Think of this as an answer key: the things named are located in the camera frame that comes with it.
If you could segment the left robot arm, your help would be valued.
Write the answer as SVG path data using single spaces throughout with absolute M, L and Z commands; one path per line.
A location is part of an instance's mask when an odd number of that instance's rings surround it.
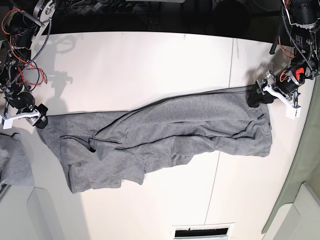
M 276 48 L 281 45 L 282 32 L 286 32 L 293 47 L 292 52 L 282 49 L 290 63 L 280 73 L 268 71 L 265 78 L 256 80 L 247 99 L 251 108 L 279 99 L 296 110 L 300 108 L 299 87 L 320 75 L 320 2 L 282 1 L 277 34 L 269 54 L 275 54 Z

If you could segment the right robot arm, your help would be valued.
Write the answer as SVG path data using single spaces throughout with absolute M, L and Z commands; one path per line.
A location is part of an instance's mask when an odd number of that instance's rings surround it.
M 14 120 L 19 119 L 26 119 L 38 129 L 48 124 L 48 108 L 36 105 L 32 95 L 37 86 L 48 82 L 36 64 L 46 44 L 36 53 L 32 49 L 43 32 L 47 32 L 47 38 L 50 36 L 56 5 L 54 0 L 15 0 L 0 22 L 5 35 L 0 42 L 0 93 L 5 99 L 0 123 L 4 129 L 12 128 Z

